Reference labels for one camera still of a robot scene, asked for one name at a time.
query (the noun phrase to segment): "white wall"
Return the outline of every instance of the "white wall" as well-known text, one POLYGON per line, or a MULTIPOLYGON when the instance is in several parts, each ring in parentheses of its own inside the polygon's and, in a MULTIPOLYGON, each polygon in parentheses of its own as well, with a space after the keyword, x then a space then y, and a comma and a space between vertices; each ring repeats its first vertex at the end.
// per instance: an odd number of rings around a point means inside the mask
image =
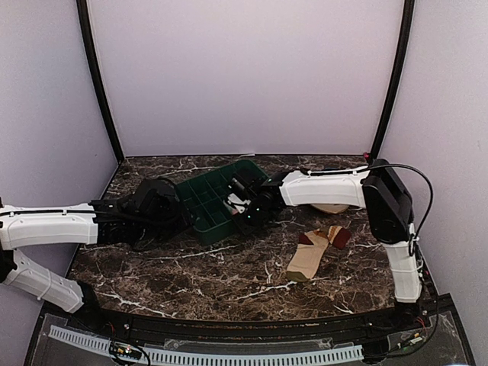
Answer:
MULTIPOLYGON (((454 298, 477 364, 487 365, 488 2, 417 2, 381 156, 432 179, 422 251, 440 292, 454 298)), ((409 186, 419 217, 426 188, 413 178, 409 186)))
POLYGON ((371 148, 403 0, 89 3, 126 155, 371 148))
MULTIPOLYGON (((76 2, 0 2, 0 195, 50 206, 98 197, 116 167, 76 2)), ((63 274, 75 246, 23 250, 63 274)), ((0 285, 0 365, 24 364, 41 303, 0 285)))

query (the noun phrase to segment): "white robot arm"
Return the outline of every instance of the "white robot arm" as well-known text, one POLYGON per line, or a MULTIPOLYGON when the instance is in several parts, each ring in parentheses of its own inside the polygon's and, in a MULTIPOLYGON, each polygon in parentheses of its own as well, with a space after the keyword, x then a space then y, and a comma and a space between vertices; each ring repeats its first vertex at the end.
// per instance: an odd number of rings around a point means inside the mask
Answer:
MULTIPOLYGON (((249 172, 238 172, 229 187, 241 202, 248 204, 236 222, 241 227, 261 226, 286 206, 301 204, 366 208, 371 232, 387 251, 396 306, 416 316, 423 263, 415 250, 418 237, 413 224, 412 198, 388 165, 388 161, 378 159, 373 165, 356 169, 321 172, 301 169, 276 173, 266 181, 256 181, 249 172)), ((401 167, 417 171, 405 165, 401 167)))
POLYGON ((191 225, 191 215, 167 180, 143 181, 118 200, 70 207, 23 208, 0 201, 0 282, 18 287, 94 324, 98 302, 92 288, 63 278, 28 258, 21 247, 53 243, 139 245, 169 238, 191 225))

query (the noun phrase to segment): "brown sock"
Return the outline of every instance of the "brown sock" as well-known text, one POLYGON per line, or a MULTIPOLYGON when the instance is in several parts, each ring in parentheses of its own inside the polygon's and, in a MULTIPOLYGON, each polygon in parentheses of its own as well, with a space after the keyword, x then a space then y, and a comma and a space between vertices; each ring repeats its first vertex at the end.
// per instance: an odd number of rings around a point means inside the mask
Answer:
POLYGON ((320 259, 329 245, 326 233, 320 230, 300 234, 297 252, 287 267, 287 279, 305 282, 313 278, 319 268, 320 259))
POLYGON ((351 232, 342 226, 331 226, 328 233, 330 243, 338 249, 344 249, 351 238, 351 232))

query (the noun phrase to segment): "white cable tray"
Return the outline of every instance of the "white cable tray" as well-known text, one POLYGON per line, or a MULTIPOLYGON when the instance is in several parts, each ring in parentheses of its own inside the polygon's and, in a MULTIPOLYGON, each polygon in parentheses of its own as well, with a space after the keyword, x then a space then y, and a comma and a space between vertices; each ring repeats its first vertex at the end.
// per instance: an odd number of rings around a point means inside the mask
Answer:
MULTIPOLYGON (((87 335, 58 326, 51 326, 49 337, 88 352, 110 357, 108 353, 110 339, 87 335)), ((361 345, 282 355, 205 355, 166 351, 151 347, 143 347, 143 349, 151 359, 151 364, 160 366, 322 366, 364 359, 361 345)), ((143 356, 138 363, 147 364, 147 361, 143 356)))

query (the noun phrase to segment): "green plastic tray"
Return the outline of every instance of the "green plastic tray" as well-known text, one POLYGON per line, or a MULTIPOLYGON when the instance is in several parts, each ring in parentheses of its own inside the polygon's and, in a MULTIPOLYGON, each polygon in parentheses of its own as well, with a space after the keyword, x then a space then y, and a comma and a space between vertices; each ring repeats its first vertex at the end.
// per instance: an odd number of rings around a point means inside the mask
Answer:
POLYGON ((180 199, 196 217, 193 225, 198 240, 209 246, 234 234, 237 226, 223 201, 230 194, 227 187, 237 170, 247 168, 255 174, 268 175, 251 160, 239 160, 178 185, 180 199))

